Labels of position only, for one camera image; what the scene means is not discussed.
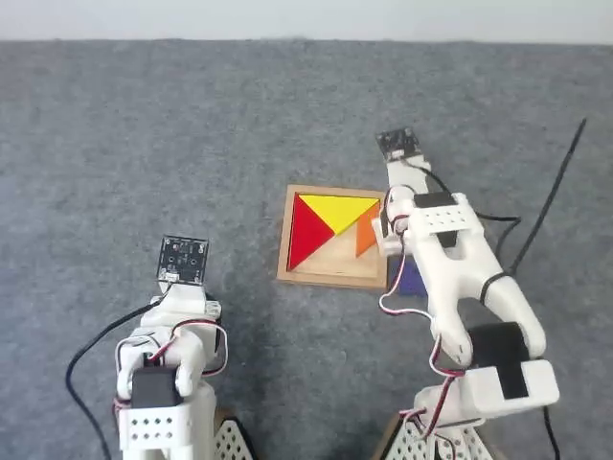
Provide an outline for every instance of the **wooden frame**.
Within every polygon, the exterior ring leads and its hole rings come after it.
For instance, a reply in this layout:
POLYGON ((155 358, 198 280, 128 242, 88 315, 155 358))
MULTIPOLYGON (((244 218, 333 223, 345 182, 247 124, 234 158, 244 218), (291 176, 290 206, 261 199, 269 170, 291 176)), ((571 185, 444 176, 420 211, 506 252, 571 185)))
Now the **wooden frame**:
POLYGON ((376 265, 376 275, 374 277, 299 273, 296 271, 287 270, 287 257, 289 255, 294 196, 296 194, 378 198, 380 202, 382 202, 383 198, 385 197, 384 193, 371 190, 341 189, 335 187, 317 187, 308 185, 288 185, 287 195, 285 197, 284 223, 281 233, 281 247, 279 250, 277 279, 292 283, 328 285, 340 288, 385 289, 387 287, 387 259, 382 256, 379 256, 379 260, 376 265))

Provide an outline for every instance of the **puzzle piece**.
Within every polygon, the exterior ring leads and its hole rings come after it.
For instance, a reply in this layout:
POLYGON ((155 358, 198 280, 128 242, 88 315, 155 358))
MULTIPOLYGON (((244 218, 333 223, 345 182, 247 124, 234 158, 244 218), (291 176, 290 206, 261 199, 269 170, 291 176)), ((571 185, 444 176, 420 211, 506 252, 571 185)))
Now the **puzzle piece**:
POLYGON ((296 194, 287 269, 294 269, 333 236, 332 229, 296 194))
MULTIPOLYGON (((396 279, 398 268, 400 267, 400 257, 390 259, 389 263, 389 277, 388 288, 392 286, 392 282, 396 279)), ((404 263, 404 271, 402 272, 402 278, 396 289, 398 295, 416 295, 418 297, 427 297, 428 292, 425 290, 423 280, 421 279, 418 266, 412 257, 407 257, 404 263)))
POLYGON ((300 198, 336 235, 347 230, 362 214, 378 203, 378 198, 358 196, 300 195, 300 198))
POLYGON ((375 203, 357 220, 357 238, 355 240, 355 257, 360 257, 369 247, 376 243, 375 230, 371 220, 379 215, 379 203, 375 203))

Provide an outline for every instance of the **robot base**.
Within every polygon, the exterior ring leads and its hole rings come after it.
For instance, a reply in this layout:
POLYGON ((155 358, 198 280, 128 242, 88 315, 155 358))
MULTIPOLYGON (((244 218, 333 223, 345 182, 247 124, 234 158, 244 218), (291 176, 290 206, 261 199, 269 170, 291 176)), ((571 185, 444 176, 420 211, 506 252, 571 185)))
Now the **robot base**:
POLYGON ((373 460, 505 460, 472 426, 437 429, 422 441, 415 423, 395 420, 392 436, 373 460))

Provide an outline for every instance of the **tangram puzzle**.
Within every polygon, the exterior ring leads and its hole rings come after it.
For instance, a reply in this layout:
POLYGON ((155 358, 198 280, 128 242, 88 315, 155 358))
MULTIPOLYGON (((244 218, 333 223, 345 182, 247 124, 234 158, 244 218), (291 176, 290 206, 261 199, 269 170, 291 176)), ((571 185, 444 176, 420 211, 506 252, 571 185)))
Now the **tangram puzzle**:
POLYGON ((371 226, 383 197, 365 190, 288 186, 277 278, 384 289, 387 261, 371 226))

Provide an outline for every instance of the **orange triangle piece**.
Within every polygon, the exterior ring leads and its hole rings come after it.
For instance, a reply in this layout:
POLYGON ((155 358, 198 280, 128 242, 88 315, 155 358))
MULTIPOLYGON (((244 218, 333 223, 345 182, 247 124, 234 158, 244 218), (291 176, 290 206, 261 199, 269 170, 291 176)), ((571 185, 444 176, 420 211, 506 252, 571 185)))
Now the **orange triangle piece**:
POLYGON ((298 195, 295 195, 287 270, 293 270, 333 236, 334 231, 298 195))
POLYGON ((355 239, 355 257, 360 257, 364 252, 376 243, 375 231, 371 220, 379 214, 379 203, 362 214, 357 220, 357 238, 355 239))

